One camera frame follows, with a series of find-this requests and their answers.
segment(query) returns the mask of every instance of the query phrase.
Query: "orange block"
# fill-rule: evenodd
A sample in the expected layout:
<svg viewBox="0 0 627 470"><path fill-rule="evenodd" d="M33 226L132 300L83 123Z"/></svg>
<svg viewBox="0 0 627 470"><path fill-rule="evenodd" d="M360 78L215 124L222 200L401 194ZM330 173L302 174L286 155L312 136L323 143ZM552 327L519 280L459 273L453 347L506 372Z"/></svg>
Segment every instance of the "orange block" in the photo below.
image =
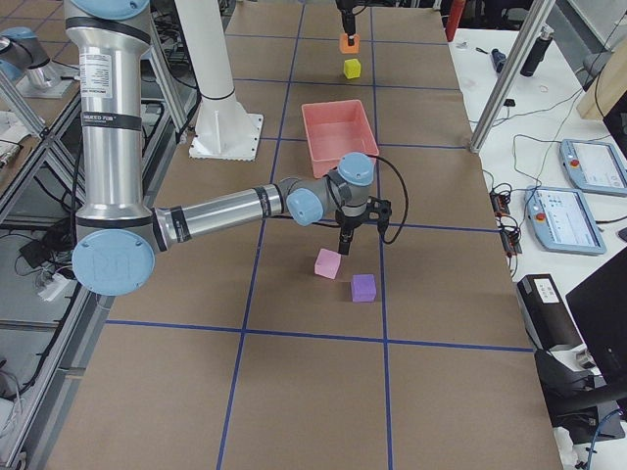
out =
<svg viewBox="0 0 627 470"><path fill-rule="evenodd" d="M353 39L355 41L355 44L349 46L348 34L345 32L340 36L340 52L342 54L357 54L360 51L360 36L358 34L355 34L355 36L353 36Z"/></svg>

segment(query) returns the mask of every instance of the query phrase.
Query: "yellow cube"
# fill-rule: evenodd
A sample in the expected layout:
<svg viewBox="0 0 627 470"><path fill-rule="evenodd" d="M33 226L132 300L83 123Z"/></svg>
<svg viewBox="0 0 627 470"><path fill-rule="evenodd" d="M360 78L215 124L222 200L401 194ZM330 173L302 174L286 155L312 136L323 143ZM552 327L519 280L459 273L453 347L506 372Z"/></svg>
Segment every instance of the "yellow cube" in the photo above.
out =
<svg viewBox="0 0 627 470"><path fill-rule="evenodd" d="M344 75L350 80L359 78L362 74L362 64L358 59L348 59L344 61Z"/></svg>

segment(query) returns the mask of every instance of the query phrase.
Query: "red cylinder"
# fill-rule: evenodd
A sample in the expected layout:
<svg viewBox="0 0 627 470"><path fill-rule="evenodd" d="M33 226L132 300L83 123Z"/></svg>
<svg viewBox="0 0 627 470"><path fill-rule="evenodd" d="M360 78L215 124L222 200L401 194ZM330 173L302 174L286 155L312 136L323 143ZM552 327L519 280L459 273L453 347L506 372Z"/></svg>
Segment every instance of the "red cylinder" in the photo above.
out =
<svg viewBox="0 0 627 470"><path fill-rule="evenodd" d="M461 14L466 6L466 0L453 0L451 5L451 12L449 13L449 20L447 21L447 41L451 42L455 38L455 31L458 30L459 20L461 20Z"/></svg>

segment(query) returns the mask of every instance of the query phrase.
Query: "red object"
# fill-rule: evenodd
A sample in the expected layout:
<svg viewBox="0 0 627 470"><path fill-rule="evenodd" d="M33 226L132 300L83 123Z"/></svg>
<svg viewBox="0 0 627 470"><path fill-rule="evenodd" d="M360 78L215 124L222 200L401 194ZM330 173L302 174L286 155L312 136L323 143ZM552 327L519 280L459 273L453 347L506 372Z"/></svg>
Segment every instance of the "red object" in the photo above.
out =
<svg viewBox="0 0 627 470"><path fill-rule="evenodd" d="M461 14L466 6L466 0L453 0L449 20L447 21L447 41L451 42L455 38L455 32L458 30Z"/></svg>
<svg viewBox="0 0 627 470"><path fill-rule="evenodd" d="M379 155L360 100L308 103L302 110L315 178L324 176L351 152Z"/></svg>

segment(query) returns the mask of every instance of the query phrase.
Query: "pink cube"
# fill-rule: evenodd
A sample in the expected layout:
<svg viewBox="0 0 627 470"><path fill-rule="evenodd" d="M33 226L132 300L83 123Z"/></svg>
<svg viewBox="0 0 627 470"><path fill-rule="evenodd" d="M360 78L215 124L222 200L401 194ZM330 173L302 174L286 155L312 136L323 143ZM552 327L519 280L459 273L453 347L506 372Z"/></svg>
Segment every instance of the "pink cube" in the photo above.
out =
<svg viewBox="0 0 627 470"><path fill-rule="evenodd" d="M353 302L373 302L376 298L374 274L356 274L351 281Z"/></svg>
<svg viewBox="0 0 627 470"><path fill-rule="evenodd" d="M317 255L313 270L318 276L335 279L337 271L340 268L341 261L341 255L322 248L320 249L320 253Z"/></svg>

